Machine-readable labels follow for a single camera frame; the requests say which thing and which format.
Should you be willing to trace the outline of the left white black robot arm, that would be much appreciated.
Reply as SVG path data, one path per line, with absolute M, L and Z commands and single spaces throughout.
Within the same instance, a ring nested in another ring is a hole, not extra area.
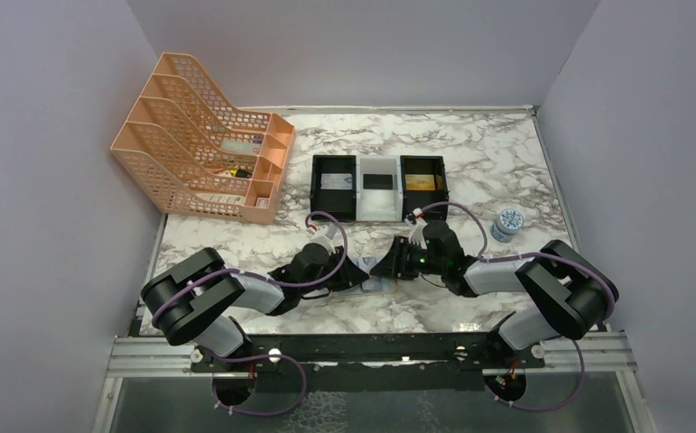
M 254 348 L 230 307 L 281 316 L 306 299 L 352 289 L 369 278 L 343 247 L 309 242 L 261 279 L 235 271 L 214 248 L 203 248 L 148 281 L 141 298 L 170 345 L 193 343 L 227 370 L 245 365 Z

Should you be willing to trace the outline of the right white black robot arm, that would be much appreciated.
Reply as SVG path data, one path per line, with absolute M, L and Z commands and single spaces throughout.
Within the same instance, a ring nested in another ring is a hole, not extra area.
M 487 359 L 499 367 L 543 340 L 583 338 L 612 314 L 618 299 L 612 281 L 561 240 L 551 240 L 534 253 L 475 257 L 465 253 L 443 221 L 418 223 L 410 235 L 395 237 L 369 273 L 404 281 L 437 275 L 446 289 L 464 298 L 526 293 L 533 305 L 509 314 L 487 333 Z

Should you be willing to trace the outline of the silver VIP card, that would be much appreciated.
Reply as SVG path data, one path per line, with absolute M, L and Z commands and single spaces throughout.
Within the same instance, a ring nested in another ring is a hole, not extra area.
M 353 261 L 360 271 L 365 273 L 369 278 L 375 278 L 372 270 L 381 262 L 381 257 L 360 257 Z

